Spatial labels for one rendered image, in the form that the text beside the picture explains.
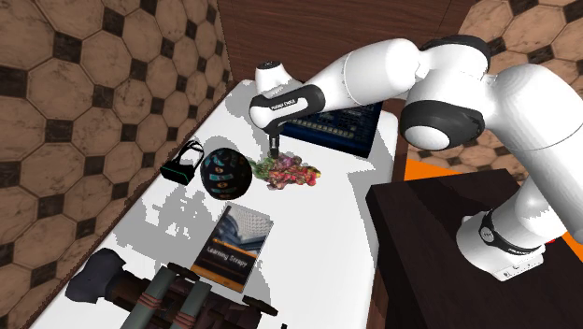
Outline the dark book with orange stripe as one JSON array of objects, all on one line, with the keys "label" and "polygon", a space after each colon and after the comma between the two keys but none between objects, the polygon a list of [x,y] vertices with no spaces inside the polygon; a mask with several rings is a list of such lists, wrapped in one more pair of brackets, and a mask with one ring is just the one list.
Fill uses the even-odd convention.
[{"label": "dark book with orange stripe", "polygon": [[228,203],[191,271],[242,293],[273,225],[266,214]]}]

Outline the dark toy machine grey cylinders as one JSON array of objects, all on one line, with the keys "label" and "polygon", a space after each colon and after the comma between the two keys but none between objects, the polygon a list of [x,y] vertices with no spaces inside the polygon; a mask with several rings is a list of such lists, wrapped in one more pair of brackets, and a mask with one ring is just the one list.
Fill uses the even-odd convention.
[{"label": "dark toy machine grey cylinders", "polygon": [[245,295],[241,303],[211,291],[211,285],[185,267],[170,263],[153,279],[125,270],[125,261],[102,248],[68,282],[65,296],[75,302],[103,298],[129,315],[120,329],[258,329],[263,314],[277,310]]}]

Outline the colourful fruit and flower bunch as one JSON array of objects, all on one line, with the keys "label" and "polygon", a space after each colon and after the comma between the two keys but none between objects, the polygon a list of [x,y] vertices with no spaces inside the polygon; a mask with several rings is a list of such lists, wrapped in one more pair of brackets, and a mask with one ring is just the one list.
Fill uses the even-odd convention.
[{"label": "colourful fruit and flower bunch", "polygon": [[274,159],[267,157],[261,161],[250,161],[253,175],[267,183],[270,190],[283,190],[287,185],[314,186],[321,172],[313,166],[303,165],[299,156],[280,153]]}]

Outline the dark robot stand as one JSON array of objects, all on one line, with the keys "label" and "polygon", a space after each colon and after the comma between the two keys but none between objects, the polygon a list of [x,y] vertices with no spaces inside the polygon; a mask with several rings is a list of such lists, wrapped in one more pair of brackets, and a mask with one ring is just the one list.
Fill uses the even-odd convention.
[{"label": "dark robot stand", "polygon": [[458,249],[462,217],[501,205],[518,187],[497,169],[369,189],[385,329],[583,329],[583,262],[562,239],[547,245],[542,265],[507,281]]}]

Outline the black headset with teal trim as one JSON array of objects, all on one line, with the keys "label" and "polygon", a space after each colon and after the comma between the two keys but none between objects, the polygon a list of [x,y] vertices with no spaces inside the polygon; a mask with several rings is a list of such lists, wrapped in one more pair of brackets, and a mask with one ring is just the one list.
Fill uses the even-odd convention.
[{"label": "black headset with teal trim", "polygon": [[[184,164],[181,162],[181,158],[189,150],[198,152],[199,157],[196,162],[189,161],[187,164]],[[202,144],[195,140],[189,140],[176,156],[161,166],[160,173],[165,179],[187,186],[195,177],[195,171],[204,158],[205,151]]]}]

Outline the dark blue keyboard device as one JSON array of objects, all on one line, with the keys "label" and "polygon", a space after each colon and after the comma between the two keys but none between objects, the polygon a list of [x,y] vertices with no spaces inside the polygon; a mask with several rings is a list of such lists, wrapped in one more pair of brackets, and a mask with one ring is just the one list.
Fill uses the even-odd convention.
[{"label": "dark blue keyboard device", "polygon": [[282,134],[328,149],[367,158],[382,103],[319,112],[286,122]]}]

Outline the dark patterned ball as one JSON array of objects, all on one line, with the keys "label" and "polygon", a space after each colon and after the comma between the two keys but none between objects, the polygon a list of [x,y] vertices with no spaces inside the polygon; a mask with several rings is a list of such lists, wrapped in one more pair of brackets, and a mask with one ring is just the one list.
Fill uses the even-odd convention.
[{"label": "dark patterned ball", "polygon": [[252,181],[248,159],[237,150],[229,148],[210,152],[201,164],[200,173],[206,191],[218,200],[241,197]]}]

